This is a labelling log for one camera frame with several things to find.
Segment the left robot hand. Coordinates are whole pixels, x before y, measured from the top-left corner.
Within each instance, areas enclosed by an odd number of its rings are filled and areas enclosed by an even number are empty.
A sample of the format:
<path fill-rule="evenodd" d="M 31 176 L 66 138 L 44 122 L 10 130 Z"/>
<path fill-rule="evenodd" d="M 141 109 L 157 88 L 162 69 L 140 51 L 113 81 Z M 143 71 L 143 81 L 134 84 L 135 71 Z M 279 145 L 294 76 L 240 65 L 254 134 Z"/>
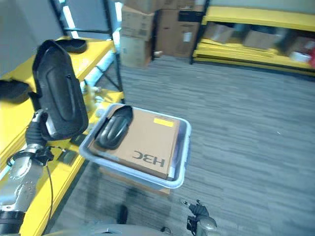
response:
<path fill-rule="evenodd" d="M 50 91 L 29 93 L 34 108 L 33 117 L 26 130 L 28 145 L 45 146 L 48 141 L 58 137 L 59 121 L 56 104 Z"/>

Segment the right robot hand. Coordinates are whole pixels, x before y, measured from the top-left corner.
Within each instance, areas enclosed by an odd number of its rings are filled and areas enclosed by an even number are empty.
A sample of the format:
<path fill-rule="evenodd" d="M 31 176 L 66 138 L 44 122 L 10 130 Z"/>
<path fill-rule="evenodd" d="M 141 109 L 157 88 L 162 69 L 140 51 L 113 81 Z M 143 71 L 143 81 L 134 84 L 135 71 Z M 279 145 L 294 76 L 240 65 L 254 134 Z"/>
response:
<path fill-rule="evenodd" d="M 207 208 L 202 204 L 202 202 L 197 199 L 195 203 L 191 203 L 185 199 L 180 199 L 180 202 L 184 204 L 192 212 L 195 217 L 209 217 L 210 214 Z"/>

